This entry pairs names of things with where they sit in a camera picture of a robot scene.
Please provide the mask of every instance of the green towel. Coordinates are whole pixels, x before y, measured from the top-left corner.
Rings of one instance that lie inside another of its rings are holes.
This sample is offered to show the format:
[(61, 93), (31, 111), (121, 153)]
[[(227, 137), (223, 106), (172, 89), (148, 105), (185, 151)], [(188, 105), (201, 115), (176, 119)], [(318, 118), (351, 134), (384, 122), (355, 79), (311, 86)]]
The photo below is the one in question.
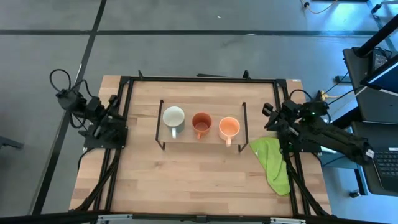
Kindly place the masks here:
[(266, 171), (268, 184), (278, 195), (287, 195), (290, 192), (290, 185), (286, 162), (279, 151), (279, 140), (264, 137), (250, 142), (250, 147)]

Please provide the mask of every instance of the wooden tabletop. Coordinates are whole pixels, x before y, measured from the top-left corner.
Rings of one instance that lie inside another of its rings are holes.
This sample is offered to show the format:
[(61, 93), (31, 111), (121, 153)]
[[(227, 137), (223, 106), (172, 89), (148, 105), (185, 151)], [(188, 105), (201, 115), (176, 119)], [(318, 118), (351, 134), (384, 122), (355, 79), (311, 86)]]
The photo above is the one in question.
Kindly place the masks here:
[[(103, 104), (117, 93), (119, 80), (120, 76), (103, 77), (99, 90)], [(289, 92), (302, 89), (300, 80), (287, 80), (287, 86)], [(275, 106), (271, 84), (134, 82), (127, 120), (129, 134), (121, 153), (111, 211), (292, 215), (289, 196), (278, 196), (270, 188), (265, 171), (249, 146), (238, 153), (237, 146), (169, 142), (166, 150), (161, 150), (155, 142), (161, 99), (209, 108), (239, 106), (245, 101), (249, 141), (275, 136), (275, 132), (264, 129), (268, 118), (261, 113), (264, 103)], [(294, 93), (292, 99), (297, 103), (305, 101), (301, 92)], [(82, 159), (70, 208), (79, 206), (97, 184), (103, 155), (103, 149), (96, 149)], [(331, 212), (319, 161), (309, 153), (300, 155), (309, 191), (323, 209)], [(303, 212), (300, 191), (295, 188), (298, 209)]]

